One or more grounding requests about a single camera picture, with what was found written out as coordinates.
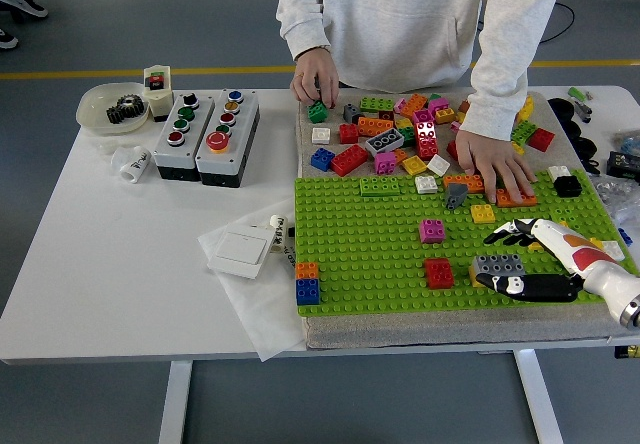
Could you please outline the person's left hand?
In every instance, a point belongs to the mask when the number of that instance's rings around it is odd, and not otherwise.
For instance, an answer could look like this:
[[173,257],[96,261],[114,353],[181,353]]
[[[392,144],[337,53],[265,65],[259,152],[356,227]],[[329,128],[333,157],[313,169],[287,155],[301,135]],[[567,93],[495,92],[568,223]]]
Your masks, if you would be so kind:
[[534,196],[534,172],[512,144],[460,130],[456,136],[458,163],[466,174],[479,173],[487,200],[497,201],[497,182],[501,180],[510,198],[522,202],[522,195]]

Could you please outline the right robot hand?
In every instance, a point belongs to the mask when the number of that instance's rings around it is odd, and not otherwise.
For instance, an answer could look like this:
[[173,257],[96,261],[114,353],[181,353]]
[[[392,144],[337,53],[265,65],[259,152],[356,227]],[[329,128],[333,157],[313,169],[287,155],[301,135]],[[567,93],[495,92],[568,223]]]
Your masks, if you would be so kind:
[[528,302],[571,302],[584,289],[604,298],[616,317],[624,310],[639,309],[639,278],[570,228],[546,219],[514,219],[494,231],[485,242],[491,244],[499,239],[507,245],[539,242],[564,265],[569,275],[478,274],[477,280],[488,288]]

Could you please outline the person's right hand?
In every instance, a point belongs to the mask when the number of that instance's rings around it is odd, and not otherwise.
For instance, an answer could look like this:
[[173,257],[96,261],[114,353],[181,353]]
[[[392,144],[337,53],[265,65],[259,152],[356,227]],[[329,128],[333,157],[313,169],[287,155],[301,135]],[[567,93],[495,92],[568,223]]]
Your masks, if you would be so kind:
[[296,58],[290,89],[296,100],[306,106],[317,101],[331,109],[339,95],[339,77],[327,48],[316,47]]

